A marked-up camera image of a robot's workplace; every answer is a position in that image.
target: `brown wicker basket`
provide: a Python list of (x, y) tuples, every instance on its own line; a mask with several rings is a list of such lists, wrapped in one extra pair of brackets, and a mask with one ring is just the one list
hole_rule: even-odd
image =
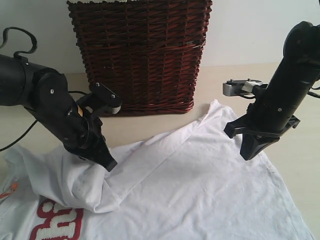
[(89, 82), (114, 91), (123, 114), (192, 109), (211, 0), (67, 3)]

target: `beige table surface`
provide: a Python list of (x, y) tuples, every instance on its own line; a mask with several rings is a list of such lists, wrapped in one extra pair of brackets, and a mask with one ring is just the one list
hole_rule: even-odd
[[(250, 100), (222, 95), (222, 83), (229, 79), (258, 79), (268, 82), (277, 63), (240, 66), (203, 67), (197, 81), (194, 109), (184, 115), (155, 115), (104, 118), (103, 134), (110, 147), (147, 139), (153, 135), (180, 128), (201, 117), (213, 99), (231, 106), (240, 116)], [(67, 76), (70, 90), (85, 90), (84, 74)], [(289, 131), (266, 153), (281, 173), (292, 198), (316, 238), (320, 238), (320, 99), (307, 96), (295, 114), (301, 123)], [(20, 106), (0, 107), (0, 146), (6, 146), (20, 136), (34, 119)], [(43, 126), (37, 124), (20, 142), (34, 153), (46, 153), (59, 141)], [(0, 182), (8, 168), (0, 153)]]

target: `white t-shirt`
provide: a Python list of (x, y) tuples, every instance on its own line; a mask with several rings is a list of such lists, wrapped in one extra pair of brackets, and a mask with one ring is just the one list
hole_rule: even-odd
[(234, 119), (213, 101), (185, 127), (112, 149), (111, 172), (62, 146), (12, 148), (2, 191), (17, 189), (0, 202), (0, 239), (314, 239), (267, 156), (245, 161), (241, 136), (225, 135)]

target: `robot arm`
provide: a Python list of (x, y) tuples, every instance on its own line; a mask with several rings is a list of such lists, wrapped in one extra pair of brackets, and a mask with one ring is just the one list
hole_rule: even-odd
[(116, 114), (122, 101), (101, 83), (89, 86), (90, 94), (73, 100), (63, 74), (52, 68), (33, 64), (20, 53), (30, 54), (37, 49), (37, 40), (29, 32), (17, 27), (3, 32), (2, 48), (9, 29), (28, 34), (32, 49), (18, 51), (14, 57), (0, 54), (0, 105), (22, 105), (44, 127), (53, 133), (70, 153), (91, 160), (111, 171), (117, 162), (111, 156), (101, 133), (101, 112)]
[(301, 22), (288, 34), (283, 59), (269, 85), (260, 81), (228, 81), (223, 84), (226, 96), (252, 93), (244, 116), (229, 122), (224, 132), (233, 138), (243, 134), (240, 154), (250, 160), (263, 149), (279, 141), (290, 128), (299, 124), (293, 114), (314, 83), (320, 78), (320, 25)]

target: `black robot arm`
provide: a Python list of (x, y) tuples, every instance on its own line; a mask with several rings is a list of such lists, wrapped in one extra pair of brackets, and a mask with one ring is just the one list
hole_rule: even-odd
[(16, 52), (14, 57), (0, 54), (0, 105), (24, 106), (67, 151), (111, 171), (117, 162), (106, 145), (98, 115), (101, 112), (116, 114), (122, 105), (120, 98), (103, 84), (93, 83), (89, 86), (91, 93), (75, 102), (63, 74), (19, 55), (37, 49), (37, 40), (31, 33), (17, 27), (6, 28), (0, 48), (8, 39), (9, 29), (28, 34), (33, 47), (29, 52)]
[[(256, 101), (248, 106), (244, 116), (229, 122), (224, 129), (230, 138), (243, 134), (240, 154), (245, 160), (252, 159), (299, 124), (293, 114), (319, 78), (320, 26), (303, 21), (288, 34), (283, 59), (269, 85), (255, 83), (250, 92)], [(241, 89), (244, 82), (224, 83), (224, 94), (243, 97), (247, 93)]]

